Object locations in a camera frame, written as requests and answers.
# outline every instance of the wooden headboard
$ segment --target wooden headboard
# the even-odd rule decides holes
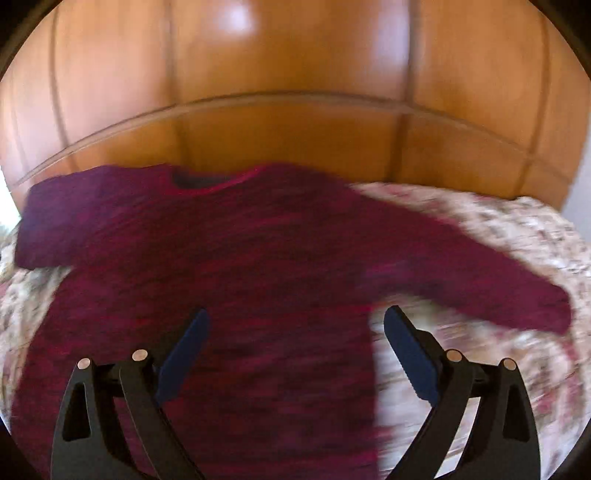
[[[560,207],[591,84],[527,0],[64,0],[0,82],[17,205],[58,174],[290,161]]]

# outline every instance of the neckline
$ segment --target neckline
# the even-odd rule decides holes
[[[198,188],[183,188],[176,185],[174,181],[174,174],[175,173],[189,173],[198,176],[197,172],[192,172],[190,170],[186,170],[185,168],[175,166],[175,165],[167,165],[166,168],[163,170],[161,174],[161,191],[166,195],[171,196],[185,196],[185,197],[196,197],[196,196],[207,196],[213,195],[225,190],[230,190],[231,188],[240,185],[244,182],[250,181],[256,177],[258,177],[263,171],[268,168],[268,165],[256,166],[254,168],[250,168],[245,170],[237,175],[233,176],[229,180],[222,181],[216,185],[212,185],[210,187],[198,187]]]

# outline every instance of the bed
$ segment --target bed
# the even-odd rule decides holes
[[[231,174],[287,160],[454,223],[562,286],[573,324],[556,336],[399,294],[376,305],[380,469],[428,412],[380,330],[384,307],[398,303],[445,348],[518,361],[543,477],[556,470],[591,417],[591,255],[555,210],[579,165],[591,84],[546,17],[525,0],[47,5],[0,82],[0,165],[19,208],[33,184],[102,164]],[[27,345],[68,273],[15,269],[16,235],[0,270],[7,423]]]

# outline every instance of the shirt sleeve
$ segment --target shirt sleeve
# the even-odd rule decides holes
[[[424,214],[367,197],[355,203],[359,288],[373,300],[406,291],[511,328],[564,333],[570,325],[567,293],[518,261]]]
[[[34,185],[19,225],[16,265],[75,265],[94,232],[154,190],[163,167],[101,166]]]

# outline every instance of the garment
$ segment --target garment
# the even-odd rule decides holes
[[[12,434],[46,474],[76,361],[126,358],[197,305],[210,338],[165,411],[212,479],[375,477],[366,317],[386,293],[520,328],[570,323],[562,289],[454,226],[325,174],[280,164],[183,190],[173,171],[99,167],[30,193],[17,264],[74,267],[13,405]]]

